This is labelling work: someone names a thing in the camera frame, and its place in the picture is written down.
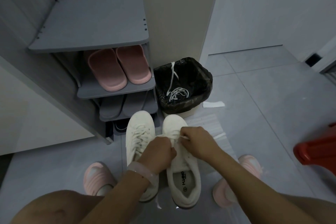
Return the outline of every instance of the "red object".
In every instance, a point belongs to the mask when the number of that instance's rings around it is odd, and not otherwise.
[[[322,166],[336,175],[336,123],[329,127],[318,139],[297,144],[293,152],[302,165]]]

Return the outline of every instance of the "door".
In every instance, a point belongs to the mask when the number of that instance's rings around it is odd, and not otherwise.
[[[216,0],[202,56],[281,45],[300,18],[317,2]]]

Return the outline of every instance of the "pink bracelet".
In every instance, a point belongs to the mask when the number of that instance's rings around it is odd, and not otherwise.
[[[142,175],[147,180],[149,180],[149,182],[153,186],[156,186],[159,183],[159,176],[152,173],[147,167],[145,167],[143,164],[139,162],[136,162],[136,161],[131,162],[128,165],[127,170],[130,170],[130,171],[133,171],[133,172],[136,172]]]

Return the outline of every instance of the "pink slide sandal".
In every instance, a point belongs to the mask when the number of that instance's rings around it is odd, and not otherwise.
[[[257,177],[258,179],[261,178],[263,170],[256,158],[251,155],[243,155],[238,159],[238,161],[243,168],[245,168],[255,177]],[[212,190],[212,196],[216,201],[217,205],[219,205],[221,208],[228,207],[233,203],[237,202],[235,194],[233,193],[232,189],[229,187],[225,179],[221,179],[219,182],[216,183]]]
[[[141,45],[118,47],[116,53],[130,82],[144,84],[151,79],[152,74]]]
[[[98,168],[98,170],[89,177],[89,173],[93,167]],[[117,182],[111,174],[111,171],[104,164],[95,162],[85,171],[83,184],[87,195],[96,196],[101,187],[107,184],[114,187]]]
[[[93,52],[87,60],[95,78],[105,90],[113,92],[127,85],[126,75],[113,49]]]

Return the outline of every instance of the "white paper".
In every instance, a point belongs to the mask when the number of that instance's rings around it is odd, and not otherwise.
[[[225,104],[222,101],[218,102],[203,102],[203,108],[213,108],[213,107],[222,107]]]

